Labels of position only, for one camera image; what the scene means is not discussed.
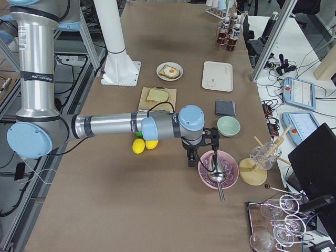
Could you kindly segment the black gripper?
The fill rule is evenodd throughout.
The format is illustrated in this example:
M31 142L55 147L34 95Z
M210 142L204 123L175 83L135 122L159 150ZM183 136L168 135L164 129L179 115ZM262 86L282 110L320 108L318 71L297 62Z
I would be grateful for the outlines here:
M183 148L187 151L188 167L194 167L195 161L199 160L198 149L202 145L202 139L181 138L181 141Z

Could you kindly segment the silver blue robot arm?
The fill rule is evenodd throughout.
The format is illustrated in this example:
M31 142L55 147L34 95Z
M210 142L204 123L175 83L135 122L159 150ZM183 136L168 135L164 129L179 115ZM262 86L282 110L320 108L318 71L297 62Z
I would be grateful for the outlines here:
M145 140L180 138L188 158L205 143L204 114L195 105L179 113L62 115L54 102L54 30L79 30L79 1L11 1L18 24L22 107L7 131L18 155L36 159L74 139L141 132Z

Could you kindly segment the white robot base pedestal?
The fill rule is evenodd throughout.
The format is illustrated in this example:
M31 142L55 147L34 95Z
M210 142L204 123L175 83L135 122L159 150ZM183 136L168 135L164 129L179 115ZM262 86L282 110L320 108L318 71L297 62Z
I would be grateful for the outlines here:
M108 52L101 83L135 87L141 63L127 54L116 1L94 1L104 42Z

